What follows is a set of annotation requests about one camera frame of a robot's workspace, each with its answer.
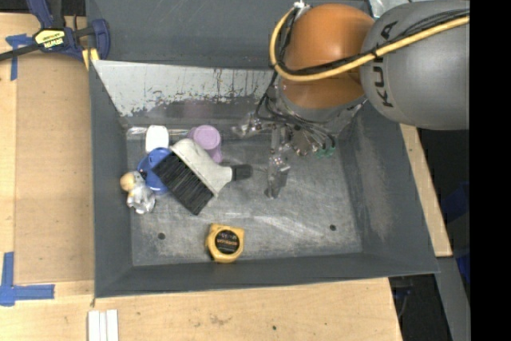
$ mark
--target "small figurine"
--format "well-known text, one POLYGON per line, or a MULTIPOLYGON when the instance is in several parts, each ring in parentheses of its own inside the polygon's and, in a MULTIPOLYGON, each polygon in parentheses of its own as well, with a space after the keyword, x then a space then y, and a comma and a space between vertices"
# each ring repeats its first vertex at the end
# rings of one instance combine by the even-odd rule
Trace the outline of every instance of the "small figurine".
POLYGON ((121 177, 121 188, 128 193, 126 204, 142 215, 152 212, 156 195, 145 185, 145 180, 138 171, 127 172, 121 177))

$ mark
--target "yellow tape measure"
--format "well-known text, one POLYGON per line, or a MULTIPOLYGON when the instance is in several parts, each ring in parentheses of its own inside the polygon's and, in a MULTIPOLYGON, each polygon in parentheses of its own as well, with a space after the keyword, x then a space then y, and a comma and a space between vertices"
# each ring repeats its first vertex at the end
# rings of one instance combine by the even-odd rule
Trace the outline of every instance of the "yellow tape measure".
POLYGON ((216 262, 232 263, 243 251, 244 236, 242 228, 213 223, 206 237, 206 247, 216 262))

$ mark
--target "yellow clamp label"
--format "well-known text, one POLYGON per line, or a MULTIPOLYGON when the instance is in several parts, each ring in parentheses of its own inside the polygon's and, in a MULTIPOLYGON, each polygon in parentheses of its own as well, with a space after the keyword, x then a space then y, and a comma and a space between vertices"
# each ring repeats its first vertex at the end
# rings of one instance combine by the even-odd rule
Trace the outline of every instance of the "yellow clamp label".
POLYGON ((64 30, 42 30, 34 36, 34 41, 45 49, 64 44, 64 30))

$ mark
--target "gray bin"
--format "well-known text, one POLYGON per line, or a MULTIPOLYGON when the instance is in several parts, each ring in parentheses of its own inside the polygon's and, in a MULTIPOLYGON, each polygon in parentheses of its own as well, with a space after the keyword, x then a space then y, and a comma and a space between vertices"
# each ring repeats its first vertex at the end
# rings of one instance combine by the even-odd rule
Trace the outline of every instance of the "gray bin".
POLYGON ((438 271, 400 127, 372 106, 332 158, 290 158, 274 200, 263 194, 269 135, 230 132, 264 92, 268 36, 296 1, 86 0, 87 18, 106 19, 112 36, 108 60, 89 70, 96 297, 438 271), (250 163, 253 178, 228 184, 199 216, 171 196, 134 214, 119 178, 144 155, 146 127, 178 140, 205 123, 221 132, 224 160, 250 163), (245 229, 234 264, 208 258, 211 222, 245 229))

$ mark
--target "wooden board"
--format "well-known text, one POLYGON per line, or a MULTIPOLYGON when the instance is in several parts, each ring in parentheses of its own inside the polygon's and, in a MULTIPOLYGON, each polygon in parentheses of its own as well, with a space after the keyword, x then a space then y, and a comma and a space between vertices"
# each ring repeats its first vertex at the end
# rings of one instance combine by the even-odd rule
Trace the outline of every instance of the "wooden board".
POLYGON ((446 224, 440 211, 437 193, 434 189, 418 131, 415 127, 404 124, 401 124, 401 130, 408 157, 410 158, 410 165, 417 185, 426 224, 430 231, 434 253, 437 257, 452 256, 453 249, 447 235, 446 224))
MULTIPOLYGON (((3 19, 11 24, 2 24, 0 38, 31 35, 39 28, 30 14, 3 14, 3 19)), ((79 18, 78 25, 84 24, 79 18)), ((71 57, 36 51, 18 58, 18 79, 11 84, 17 88, 14 282, 90 280, 93 225, 85 66, 71 57)))
POLYGON ((117 309, 120 341, 402 340, 386 279, 335 284, 53 301, 0 308, 2 339, 86 339, 89 310, 117 309))

